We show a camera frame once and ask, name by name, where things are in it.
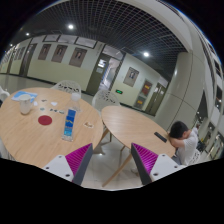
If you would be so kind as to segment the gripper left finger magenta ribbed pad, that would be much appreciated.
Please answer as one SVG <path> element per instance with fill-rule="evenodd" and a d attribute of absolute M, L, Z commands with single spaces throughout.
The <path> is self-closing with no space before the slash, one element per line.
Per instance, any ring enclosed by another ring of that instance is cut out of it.
<path fill-rule="evenodd" d="M 57 155 L 43 167 L 43 170 L 81 185 L 92 154 L 93 146 L 87 144 L 66 156 Z"/>

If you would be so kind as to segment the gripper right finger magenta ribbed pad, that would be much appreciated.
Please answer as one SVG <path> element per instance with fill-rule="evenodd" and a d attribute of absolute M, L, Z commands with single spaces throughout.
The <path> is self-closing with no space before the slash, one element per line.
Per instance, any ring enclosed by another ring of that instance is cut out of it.
<path fill-rule="evenodd" d="M 178 165 L 168 155 L 157 155 L 136 143 L 131 144 L 131 154 L 143 185 L 148 185 L 184 168 L 184 165 Z"/>

